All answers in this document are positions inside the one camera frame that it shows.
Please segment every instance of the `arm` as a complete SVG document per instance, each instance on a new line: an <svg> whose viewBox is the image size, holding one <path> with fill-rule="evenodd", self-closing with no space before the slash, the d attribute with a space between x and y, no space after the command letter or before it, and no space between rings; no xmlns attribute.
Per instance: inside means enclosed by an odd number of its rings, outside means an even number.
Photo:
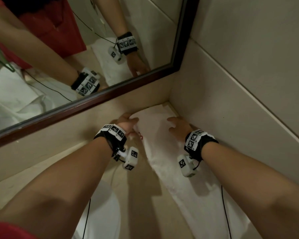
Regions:
<svg viewBox="0 0 299 239"><path fill-rule="evenodd" d="M116 122L127 134L138 121L129 116ZM0 211L0 221L40 239L70 239L111 156L106 139L94 139L32 180Z"/></svg>
<svg viewBox="0 0 299 239"><path fill-rule="evenodd" d="M94 2L117 37L129 31L119 0L94 0ZM126 59L133 77L138 76L137 72L143 75L150 71L137 52L128 54Z"/></svg>
<svg viewBox="0 0 299 239"><path fill-rule="evenodd" d="M0 7L0 42L17 56L56 80L72 85L77 71L34 36L6 7Z"/></svg>
<svg viewBox="0 0 299 239"><path fill-rule="evenodd" d="M185 141L191 126L169 118L170 131ZM201 156L263 238L299 238L299 186L271 167L215 142Z"/></svg>

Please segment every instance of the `red stain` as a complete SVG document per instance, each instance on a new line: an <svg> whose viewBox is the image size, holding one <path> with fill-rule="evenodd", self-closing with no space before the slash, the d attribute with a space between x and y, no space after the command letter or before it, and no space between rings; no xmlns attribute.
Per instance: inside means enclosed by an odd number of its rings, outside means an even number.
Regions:
<svg viewBox="0 0 299 239"><path fill-rule="evenodd" d="M141 140L143 140L143 136L142 136L142 134L141 134L140 132L138 132L138 134L139 134Z"/></svg>

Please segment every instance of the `green cord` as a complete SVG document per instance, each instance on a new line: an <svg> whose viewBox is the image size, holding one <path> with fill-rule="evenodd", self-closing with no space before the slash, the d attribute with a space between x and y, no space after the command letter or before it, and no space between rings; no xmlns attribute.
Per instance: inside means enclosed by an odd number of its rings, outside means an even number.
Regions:
<svg viewBox="0 0 299 239"><path fill-rule="evenodd" d="M10 70L12 73L15 72L16 70L14 69L14 67L6 60L6 58L4 57L4 55L2 55L2 56L3 56L3 58L4 58L4 60L5 60L5 62L7 64L3 63L1 60L0 60L0 64L2 64L5 68L7 68L8 70Z"/></svg>

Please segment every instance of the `wooden mirror frame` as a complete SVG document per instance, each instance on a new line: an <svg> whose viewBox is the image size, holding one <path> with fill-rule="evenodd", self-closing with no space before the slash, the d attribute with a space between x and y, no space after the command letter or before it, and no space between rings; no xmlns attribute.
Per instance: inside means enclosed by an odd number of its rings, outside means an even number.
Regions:
<svg viewBox="0 0 299 239"><path fill-rule="evenodd" d="M0 130L0 147L179 71L186 50L187 41L193 26L198 3L199 0L183 0L171 63L154 69L145 75L125 80L96 94L92 94L80 100L72 101L68 104L59 106L48 112Z"/></svg>

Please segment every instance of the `person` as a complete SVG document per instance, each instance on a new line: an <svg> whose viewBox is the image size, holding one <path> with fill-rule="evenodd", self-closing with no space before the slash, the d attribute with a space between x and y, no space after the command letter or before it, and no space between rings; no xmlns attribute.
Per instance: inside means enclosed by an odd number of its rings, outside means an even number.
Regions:
<svg viewBox="0 0 299 239"><path fill-rule="evenodd" d="M126 136L138 122L129 117L125 113L116 122ZM194 131L182 118L168 121L179 141ZM98 136L26 185L0 210L0 239L71 238L111 159L109 144L106 136ZM299 238L298 185L217 141L205 143L199 153L263 238Z"/></svg>
<svg viewBox="0 0 299 239"><path fill-rule="evenodd" d="M128 33L118 0L93 1L117 37ZM63 58L86 50L67 0L0 0L0 48L9 62L69 86L78 71ZM149 71L137 51L126 59L134 77Z"/></svg>

